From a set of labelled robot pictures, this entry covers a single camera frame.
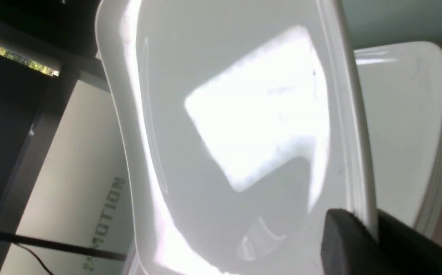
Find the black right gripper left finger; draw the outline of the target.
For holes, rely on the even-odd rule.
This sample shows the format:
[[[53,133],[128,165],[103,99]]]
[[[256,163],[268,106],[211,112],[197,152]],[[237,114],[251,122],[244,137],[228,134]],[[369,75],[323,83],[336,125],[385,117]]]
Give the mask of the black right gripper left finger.
[[[366,227],[343,209],[326,213],[320,256],[325,275],[397,274]]]

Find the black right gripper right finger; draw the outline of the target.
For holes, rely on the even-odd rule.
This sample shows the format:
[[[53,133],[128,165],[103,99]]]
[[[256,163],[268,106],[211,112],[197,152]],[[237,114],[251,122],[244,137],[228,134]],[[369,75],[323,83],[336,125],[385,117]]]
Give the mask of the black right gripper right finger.
[[[400,275],[442,275],[442,246],[383,210],[379,249]]]

